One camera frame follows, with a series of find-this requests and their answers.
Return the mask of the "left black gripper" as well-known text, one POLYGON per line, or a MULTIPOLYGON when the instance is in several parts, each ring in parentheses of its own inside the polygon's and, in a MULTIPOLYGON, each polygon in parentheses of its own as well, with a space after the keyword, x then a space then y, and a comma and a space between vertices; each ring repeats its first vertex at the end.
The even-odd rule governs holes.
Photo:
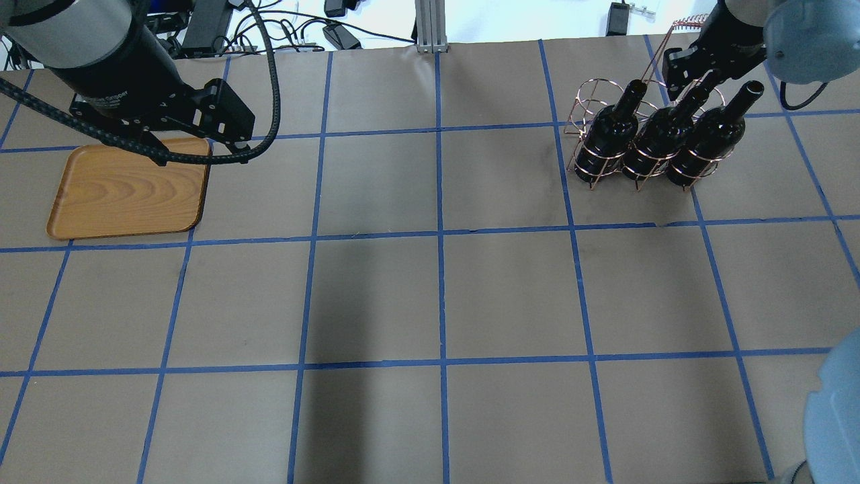
POLYGON ((102 144, 167 166, 162 141, 141 128, 121 128, 124 122, 139 120, 153 130, 181 130, 217 141, 237 162, 251 159, 254 113, 223 79, 209 80, 201 89, 182 82, 168 52, 144 25, 130 24, 123 36, 113 30, 74 30, 59 46, 64 52, 58 58, 43 54, 40 61, 99 114, 101 122, 119 126, 101 134, 102 144))

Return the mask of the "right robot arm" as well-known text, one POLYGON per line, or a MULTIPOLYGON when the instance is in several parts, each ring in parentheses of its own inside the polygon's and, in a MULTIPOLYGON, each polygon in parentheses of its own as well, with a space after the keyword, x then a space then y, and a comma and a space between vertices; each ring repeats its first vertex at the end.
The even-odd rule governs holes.
POLYGON ((741 79, 767 62, 786 85, 826 85, 858 70, 857 1, 718 1, 687 48, 663 54, 669 100, 710 71, 741 79))

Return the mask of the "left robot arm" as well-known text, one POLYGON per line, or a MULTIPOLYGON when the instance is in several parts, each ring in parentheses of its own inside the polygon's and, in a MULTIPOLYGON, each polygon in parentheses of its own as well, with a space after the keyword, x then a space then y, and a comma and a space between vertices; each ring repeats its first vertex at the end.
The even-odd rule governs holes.
POLYGON ((168 163, 248 163, 277 135, 273 92, 266 138, 250 147, 255 115, 223 79, 194 89, 129 1, 3 1, 2 33, 74 92, 68 111, 2 80, 2 94, 105 146, 168 163))

